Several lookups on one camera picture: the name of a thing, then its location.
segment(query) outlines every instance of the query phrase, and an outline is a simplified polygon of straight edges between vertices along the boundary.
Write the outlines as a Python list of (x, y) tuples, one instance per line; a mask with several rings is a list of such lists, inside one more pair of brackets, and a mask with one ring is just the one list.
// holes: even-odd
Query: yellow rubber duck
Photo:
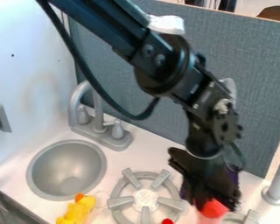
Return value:
[(56, 220), (56, 224), (86, 224), (94, 207), (95, 197), (78, 193), (74, 197), (74, 204), (68, 204), (66, 213)]

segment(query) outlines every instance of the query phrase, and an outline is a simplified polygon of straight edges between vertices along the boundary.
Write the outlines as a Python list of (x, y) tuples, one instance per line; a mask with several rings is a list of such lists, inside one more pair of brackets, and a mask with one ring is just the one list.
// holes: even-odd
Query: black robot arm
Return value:
[[(237, 124), (230, 91), (206, 70), (206, 59), (196, 54), (181, 36), (151, 31), (147, 14), (129, 0), (36, 1), (56, 26), (79, 67), (86, 67), (86, 63), (73, 47), (65, 29), (60, 27), (60, 21), (48, 3), (107, 42), (115, 53), (130, 63), (135, 69), (137, 83), (145, 93), (157, 98), (167, 96), (183, 107), (190, 126), (186, 140), (190, 154), (187, 155), (195, 161), (201, 160), (198, 166), (210, 167), (212, 162), (206, 161), (214, 161), (225, 145), (232, 144), (241, 135), (242, 128)], [(201, 170), (191, 173), (192, 168), (185, 167), (184, 160), (179, 162), (183, 153), (171, 149), (170, 154), (170, 165), (184, 177), (194, 174), (198, 182), (202, 181), (210, 188), (215, 186), (212, 181), (205, 181), (209, 175), (196, 175), (195, 172)], [(228, 200), (233, 194), (224, 196)]]

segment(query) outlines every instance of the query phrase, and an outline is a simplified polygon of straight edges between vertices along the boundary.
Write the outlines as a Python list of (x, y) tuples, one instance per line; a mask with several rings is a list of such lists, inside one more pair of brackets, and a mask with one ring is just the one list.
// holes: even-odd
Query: black cable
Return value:
[(81, 56), (79, 50), (77, 49), (74, 41), (67, 33), (66, 29), (64, 28), (63, 24), (59, 20), (56, 13), (53, 11), (52, 7), (46, 0), (36, 0), (40, 7), (44, 10), (45, 14), (51, 19), (52, 23), (54, 24), (55, 28), (57, 29), (59, 35), (62, 37), (63, 41), (65, 42), (68, 51), (72, 54), (73, 59), (75, 63), (78, 65), (80, 70), (85, 75), (86, 79), (89, 81), (93, 89), (101, 96), (101, 98), (109, 104), (113, 109), (118, 111), (119, 113), (123, 114), (124, 116), (127, 116), (130, 119), (133, 120), (144, 120), (148, 118), (152, 112), (153, 109), (156, 107), (156, 105), (159, 102), (159, 98), (154, 98), (149, 106), (146, 108), (144, 112), (142, 112), (139, 115), (132, 115), (130, 112), (122, 108), (117, 102), (113, 100), (113, 98), (103, 89), (101, 84), (97, 81), (97, 79), (92, 74), (90, 68), (88, 67), (86, 61)]

